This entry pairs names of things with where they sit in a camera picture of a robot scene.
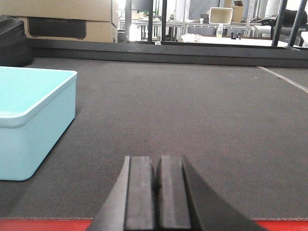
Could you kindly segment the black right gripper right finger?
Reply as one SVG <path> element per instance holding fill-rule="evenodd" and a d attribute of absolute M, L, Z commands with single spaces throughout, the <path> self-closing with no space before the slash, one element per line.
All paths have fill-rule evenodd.
<path fill-rule="evenodd" d="M 264 230 L 219 196 L 186 157 L 162 156 L 157 184 L 160 231 Z"/>

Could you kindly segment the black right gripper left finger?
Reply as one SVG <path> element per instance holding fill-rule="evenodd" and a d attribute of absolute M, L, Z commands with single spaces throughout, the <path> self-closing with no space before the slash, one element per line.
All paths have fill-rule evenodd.
<path fill-rule="evenodd" d="M 119 177 L 87 230 L 155 230 L 153 167 L 149 157 L 125 157 Z"/>

